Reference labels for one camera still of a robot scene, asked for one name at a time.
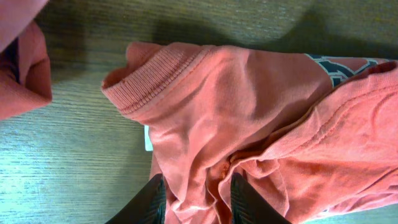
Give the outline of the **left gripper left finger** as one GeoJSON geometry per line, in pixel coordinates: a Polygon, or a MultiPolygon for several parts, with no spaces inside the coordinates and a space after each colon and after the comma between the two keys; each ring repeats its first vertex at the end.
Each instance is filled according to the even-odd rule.
{"type": "Polygon", "coordinates": [[[156,174],[106,224],[164,224],[166,189],[162,174],[156,174]]]}

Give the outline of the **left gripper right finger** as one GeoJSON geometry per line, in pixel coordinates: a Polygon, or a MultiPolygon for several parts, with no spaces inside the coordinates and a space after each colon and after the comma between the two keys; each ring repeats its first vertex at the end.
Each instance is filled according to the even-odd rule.
{"type": "Polygon", "coordinates": [[[233,224],[291,224],[241,174],[232,175],[230,189],[233,224]]]}

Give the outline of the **orange-red t-shirt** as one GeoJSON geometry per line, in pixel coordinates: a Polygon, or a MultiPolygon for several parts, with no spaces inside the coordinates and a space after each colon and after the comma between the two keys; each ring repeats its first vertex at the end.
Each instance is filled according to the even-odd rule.
{"type": "Polygon", "coordinates": [[[167,223],[229,223],[240,173],[292,223],[397,202],[397,62],[134,42],[102,91],[149,128],[167,223]]]}

